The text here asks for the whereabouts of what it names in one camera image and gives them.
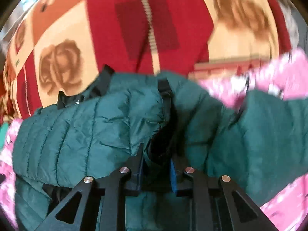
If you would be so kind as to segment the teal green garment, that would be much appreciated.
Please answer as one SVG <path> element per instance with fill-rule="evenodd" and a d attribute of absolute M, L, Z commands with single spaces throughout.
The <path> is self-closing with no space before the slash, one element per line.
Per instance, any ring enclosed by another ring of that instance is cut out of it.
<path fill-rule="evenodd" d="M 0 127 L 0 150 L 3 149 L 4 143 L 5 143 L 5 137 L 8 130 L 9 124 L 3 123 Z"/>

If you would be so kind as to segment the pink penguin quilt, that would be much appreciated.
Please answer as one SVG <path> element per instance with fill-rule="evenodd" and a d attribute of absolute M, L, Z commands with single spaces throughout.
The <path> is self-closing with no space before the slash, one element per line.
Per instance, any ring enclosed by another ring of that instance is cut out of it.
<path fill-rule="evenodd" d="M 198 84 L 211 96 L 227 107 L 238 109 L 247 90 L 260 89 L 283 100 L 307 96 L 307 58 L 301 49 L 286 53 L 267 65 L 251 70 L 241 76 L 200 80 Z M 15 217 L 15 174 L 12 151 L 22 120 L 16 119 L 8 127 L 5 143 L 1 150 L 1 207 L 5 217 L 14 228 Z M 296 230 L 307 214 L 307 175 L 301 176 L 261 209 L 278 230 Z"/>

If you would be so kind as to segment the dark green puffer jacket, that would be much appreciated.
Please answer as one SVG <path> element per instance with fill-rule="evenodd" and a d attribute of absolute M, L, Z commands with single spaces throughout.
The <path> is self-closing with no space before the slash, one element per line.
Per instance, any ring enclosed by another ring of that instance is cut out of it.
<path fill-rule="evenodd" d="M 138 152 L 144 186 L 127 200 L 126 230 L 187 230 L 188 202 L 170 193 L 171 157 L 230 176 L 263 205 L 307 172 L 307 99 L 254 89 L 233 110 L 176 74 L 105 70 L 22 122 L 13 151 L 19 229 L 35 230 L 85 177 L 108 176 Z"/>

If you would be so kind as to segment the red cream rose blanket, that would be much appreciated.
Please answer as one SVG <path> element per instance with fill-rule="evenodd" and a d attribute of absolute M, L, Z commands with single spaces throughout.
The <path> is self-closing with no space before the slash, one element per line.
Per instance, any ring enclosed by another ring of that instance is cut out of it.
<path fill-rule="evenodd" d="M 75 95 L 104 65 L 206 79 L 290 51 L 286 0 L 37 0 L 17 24 L 1 69 L 1 116 L 28 118 Z"/>

